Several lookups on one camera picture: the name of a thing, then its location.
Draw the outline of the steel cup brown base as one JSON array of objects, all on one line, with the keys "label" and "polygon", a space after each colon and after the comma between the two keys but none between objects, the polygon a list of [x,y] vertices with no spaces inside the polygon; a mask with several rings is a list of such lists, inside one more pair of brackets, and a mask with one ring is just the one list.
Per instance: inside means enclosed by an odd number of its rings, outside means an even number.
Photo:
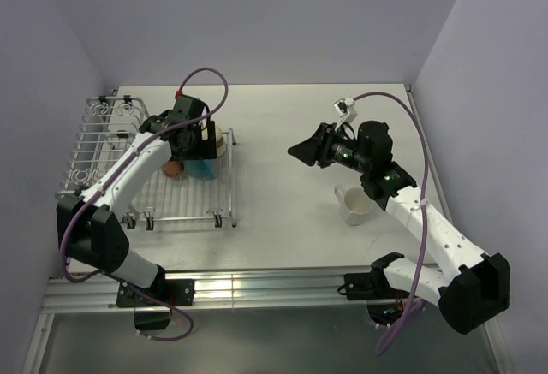
[{"label": "steel cup brown base", "polygon": [[[204,127],[201,132],[202,140],[206,143],[211,143],[209,140],[209,131],[207,127]],[[227,151],[227,145],[226,140],[223,136],[222,129],[216,125],[215,126],[215,142],[216,142],[216,158],[220,158],[226,151]]]}]

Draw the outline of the blue mug with handle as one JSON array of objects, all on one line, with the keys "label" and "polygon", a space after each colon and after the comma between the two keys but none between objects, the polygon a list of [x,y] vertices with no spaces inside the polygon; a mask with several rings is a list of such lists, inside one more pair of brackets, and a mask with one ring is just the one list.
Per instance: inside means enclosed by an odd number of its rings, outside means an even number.
[{"label": "blue mug with handle", "polygon": [[212,181],[217,177],[211,160],[187,160],[184,165],[188,175],[194,179]]}]

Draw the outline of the pink mug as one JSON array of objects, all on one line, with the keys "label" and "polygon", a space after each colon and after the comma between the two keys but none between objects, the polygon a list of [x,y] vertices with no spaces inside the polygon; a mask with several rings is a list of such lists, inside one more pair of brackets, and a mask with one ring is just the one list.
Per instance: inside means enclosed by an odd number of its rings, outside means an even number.
[{"label": "pink mug", "polygon": [[163,175],[170,179],[181,179],[186,175],[185,166],[178,161],[169,161],[161,166]]}]

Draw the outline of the white mug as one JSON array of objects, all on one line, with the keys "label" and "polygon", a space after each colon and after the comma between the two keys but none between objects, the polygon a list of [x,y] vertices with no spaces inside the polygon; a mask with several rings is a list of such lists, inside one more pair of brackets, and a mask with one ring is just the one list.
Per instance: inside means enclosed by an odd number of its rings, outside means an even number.
[{"label": "white mug", "polygon": [[338,216],[344,224],[354,227],[367,220],[373,201],[361,187],[345,188],[337,185],[334,194],[339,203]]}]

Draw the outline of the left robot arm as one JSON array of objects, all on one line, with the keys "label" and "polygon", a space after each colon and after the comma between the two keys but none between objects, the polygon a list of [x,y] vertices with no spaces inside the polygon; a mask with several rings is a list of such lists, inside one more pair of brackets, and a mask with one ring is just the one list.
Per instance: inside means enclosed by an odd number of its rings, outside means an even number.
[{"label": "left robot arm", "polygon": [[136,295],[148,305],[163,301],[165,269],[131,249],[121,220],[163,164],[216,157],[211,114],[206,103],[178,92],[172,108],[142,123],[131,145],[99,181],[78,195],[63,196],[56,207],[62,261],[79,261],[95,273],[136,287]]}]

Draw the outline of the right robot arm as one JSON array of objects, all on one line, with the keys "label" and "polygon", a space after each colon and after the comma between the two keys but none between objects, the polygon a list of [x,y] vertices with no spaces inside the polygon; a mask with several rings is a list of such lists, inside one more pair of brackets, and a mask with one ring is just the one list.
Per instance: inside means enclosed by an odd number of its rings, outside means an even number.
[{"label": "right robot arm", "polygon": [[476,246],[423,198],[414,178],[394,161],[392,146],[384,122],[361,123],[353,140],[334,124],[321,123],[288,153],[307,166],[338,163],[359,173],[367,197],[425,245],[438,266],[418,267],[391,252],[374,261],[369,272],[345,275],[343,296],[376,300],[414,293],[437,306],[454,331],[466,335],[509,308],[509,262]]}]

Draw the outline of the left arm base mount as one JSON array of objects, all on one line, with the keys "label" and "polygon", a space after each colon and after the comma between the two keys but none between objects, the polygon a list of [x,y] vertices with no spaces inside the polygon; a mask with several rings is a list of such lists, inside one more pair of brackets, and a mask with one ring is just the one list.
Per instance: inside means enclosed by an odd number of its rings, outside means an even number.
[{"label": "left arm base mount", "polygon": [[[129,283],[120,283],[116,296],[116,308],[134,310],[134,327],[137,335],[148,341],[180,341],[194,331],[194,320],[183,310],[191,306],[195,294],[194,279],[167,279],[160,294],[137,288]],[[170,323],[186,323],[186,330],[172,337],[161,336],[160,331]]]}]

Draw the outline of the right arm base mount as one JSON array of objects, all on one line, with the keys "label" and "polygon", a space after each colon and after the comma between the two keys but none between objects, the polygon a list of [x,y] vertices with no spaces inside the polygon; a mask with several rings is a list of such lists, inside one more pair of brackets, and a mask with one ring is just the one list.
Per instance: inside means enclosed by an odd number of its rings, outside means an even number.
[{"label": "right arm base mount", "polygon": [[337,293],[347,301],[365,301],[372,325],[388,329],[403,314],[408,292],[396,290],[377,271],[348,273]]}]

